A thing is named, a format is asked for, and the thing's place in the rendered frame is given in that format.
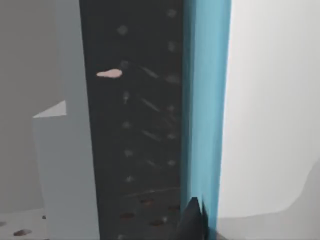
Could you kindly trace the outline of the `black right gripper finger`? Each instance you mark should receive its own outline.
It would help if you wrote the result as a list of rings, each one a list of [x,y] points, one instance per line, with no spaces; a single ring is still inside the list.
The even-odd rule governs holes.
[[[174,240],[207,240],[208,216],[203,203],[192,197],[181,214]]]

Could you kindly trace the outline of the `dark book with blue spine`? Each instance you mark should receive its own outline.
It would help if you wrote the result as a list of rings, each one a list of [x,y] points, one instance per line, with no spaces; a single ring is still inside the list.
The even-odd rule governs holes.
[[[231,0],[79,0],[100,240],[217,208]]]

